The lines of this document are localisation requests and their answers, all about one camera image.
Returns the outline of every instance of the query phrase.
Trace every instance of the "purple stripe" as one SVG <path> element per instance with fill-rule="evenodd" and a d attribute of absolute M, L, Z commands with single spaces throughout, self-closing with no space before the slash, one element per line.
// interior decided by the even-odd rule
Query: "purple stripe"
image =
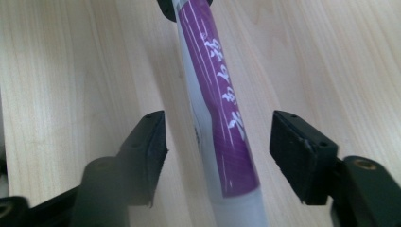
<path fill-rule="evenodd" d="M 178 14 L 212 117 L 223 197 L 246 194 L 255 190 L 259 181 L 209 5 L 206 0 L 189 0 Z"/>

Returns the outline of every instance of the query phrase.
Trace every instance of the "black clamp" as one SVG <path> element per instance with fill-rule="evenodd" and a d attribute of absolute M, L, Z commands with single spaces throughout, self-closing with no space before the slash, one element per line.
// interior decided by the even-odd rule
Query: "black clamp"
<path fill-rule="evenodd" d="M 340 227 L 401 226 L 401 188 L 373 160 L 337 158 L 338 146 L 301 117 L 275 111 L 270 154 L 295 194 L 307 205 L 333 198 L 331 217 Z"/>

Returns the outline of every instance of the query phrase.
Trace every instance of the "metal screw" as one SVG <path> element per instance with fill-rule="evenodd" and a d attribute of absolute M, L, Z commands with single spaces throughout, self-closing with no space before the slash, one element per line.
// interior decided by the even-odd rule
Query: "metal screw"
<path fill-rule="evenodd" d="M 360 168 L 366 169 L 366 170 L 376 170 L 377 166 L 373 164 L 372 162 L 363 160 L 363 159 L 356 159 L 354 161 L 354 164 Z"/>

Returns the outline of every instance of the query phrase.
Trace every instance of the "tube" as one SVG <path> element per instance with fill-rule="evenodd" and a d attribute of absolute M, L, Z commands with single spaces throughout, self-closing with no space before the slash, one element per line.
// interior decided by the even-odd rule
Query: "tube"
<path fill-rule="evenodd" d="M 260 183 L 206 0 L 173 0 L 198 146 L 217 226 L 268 226 Z"/>

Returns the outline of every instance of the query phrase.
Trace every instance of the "wood grain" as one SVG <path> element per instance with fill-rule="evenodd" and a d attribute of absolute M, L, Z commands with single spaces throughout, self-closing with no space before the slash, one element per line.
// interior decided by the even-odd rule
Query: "wood grain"
<path fill-rule="evenodd" d="M 401 3 L 217 0 L 212 11 L 270 226 L 330 226 L 269 155 L 271 114 L 298 114 L 401 183 Z M 166 110 L 154 207 L 132 226 L 214 226 L 176 25 L 156 1 L 0 0 L 0 85 L 12 195 L 35 205 L 114 155 L 142 115 Z"/>

